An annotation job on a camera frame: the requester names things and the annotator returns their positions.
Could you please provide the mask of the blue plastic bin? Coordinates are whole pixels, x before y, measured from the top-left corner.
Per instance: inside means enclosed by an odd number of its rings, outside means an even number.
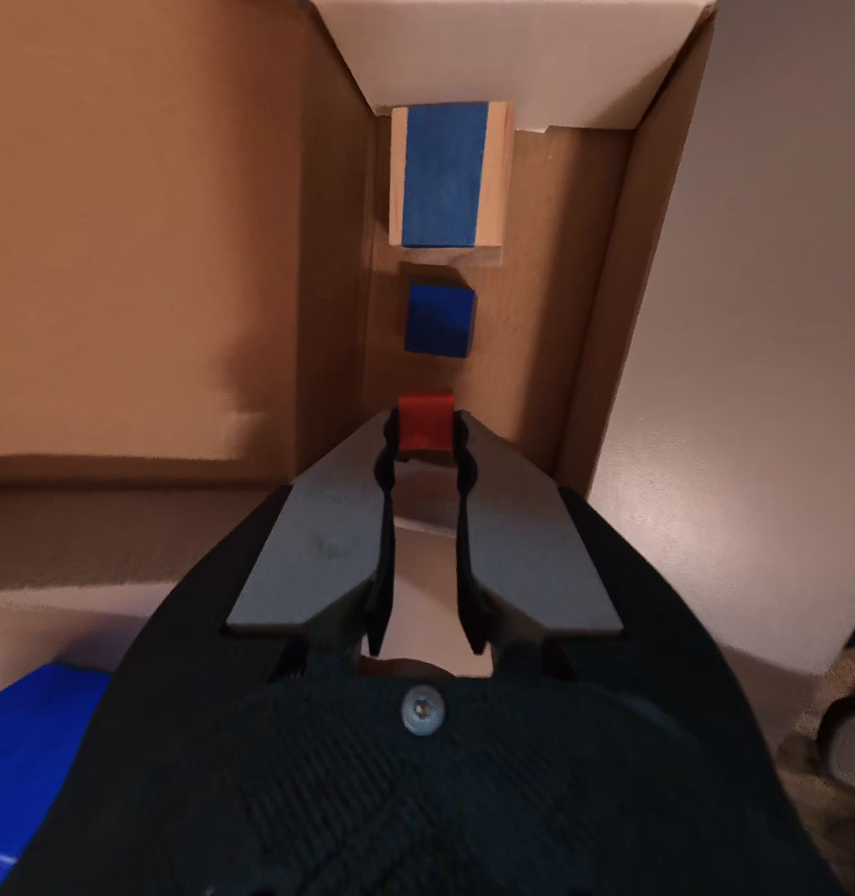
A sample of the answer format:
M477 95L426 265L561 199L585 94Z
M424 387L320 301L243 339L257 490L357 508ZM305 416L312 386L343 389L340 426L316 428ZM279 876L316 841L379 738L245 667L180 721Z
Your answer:
M61 789L110 678L54 663L0 691L0 885Z

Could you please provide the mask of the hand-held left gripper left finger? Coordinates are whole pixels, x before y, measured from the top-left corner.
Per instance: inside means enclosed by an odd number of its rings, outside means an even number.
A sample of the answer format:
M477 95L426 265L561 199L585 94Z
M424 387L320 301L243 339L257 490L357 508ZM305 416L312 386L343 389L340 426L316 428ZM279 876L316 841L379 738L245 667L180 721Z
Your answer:
M226 620L237 636L379 654L394 591L399 411L385 409L302 473Z

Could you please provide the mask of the white cardboard mailer box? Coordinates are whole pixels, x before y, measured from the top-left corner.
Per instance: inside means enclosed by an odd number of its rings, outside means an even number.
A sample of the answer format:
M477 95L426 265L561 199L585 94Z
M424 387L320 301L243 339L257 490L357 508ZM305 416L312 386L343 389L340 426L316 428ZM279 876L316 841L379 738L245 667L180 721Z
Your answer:
M389 245L389 134L308 2L0 2L0 595L164 588L413 388L583 491L730 651L855 627L855 2L341 9L372 59L649 73L515 132L499 266ZM467 358L404 351L414 281Z

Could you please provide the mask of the wooden block with blue face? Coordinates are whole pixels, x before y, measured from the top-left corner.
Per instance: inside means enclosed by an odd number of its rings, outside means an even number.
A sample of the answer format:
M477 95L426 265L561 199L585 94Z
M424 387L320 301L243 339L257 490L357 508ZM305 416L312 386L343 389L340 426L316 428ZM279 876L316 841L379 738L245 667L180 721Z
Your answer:
M389 245L412 263L499 266L515 106L396 106L390 115Z

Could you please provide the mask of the red wooden cube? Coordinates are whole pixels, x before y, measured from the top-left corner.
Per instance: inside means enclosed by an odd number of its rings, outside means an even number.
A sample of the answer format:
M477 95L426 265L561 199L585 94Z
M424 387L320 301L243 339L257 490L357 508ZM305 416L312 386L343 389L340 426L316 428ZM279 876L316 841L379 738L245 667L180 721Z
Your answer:
M450 453L453 450L455 399L450 389L403 392L398 400L399 450L402 453Z

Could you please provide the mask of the blue wooden cube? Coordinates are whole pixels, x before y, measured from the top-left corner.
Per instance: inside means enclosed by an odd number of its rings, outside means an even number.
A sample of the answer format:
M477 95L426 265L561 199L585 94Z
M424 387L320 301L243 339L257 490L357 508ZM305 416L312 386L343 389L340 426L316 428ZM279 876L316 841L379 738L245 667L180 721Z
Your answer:
M465 359L474 337L478 295L468 287L414 281L408 293L404 351Z

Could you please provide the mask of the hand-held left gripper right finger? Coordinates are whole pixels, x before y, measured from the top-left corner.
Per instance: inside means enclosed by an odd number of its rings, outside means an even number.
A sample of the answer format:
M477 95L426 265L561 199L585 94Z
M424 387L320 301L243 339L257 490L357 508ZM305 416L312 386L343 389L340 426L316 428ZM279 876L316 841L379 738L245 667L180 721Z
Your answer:
M470 649L623 633L556 482L466 410L454 415L454 457L457 608Z

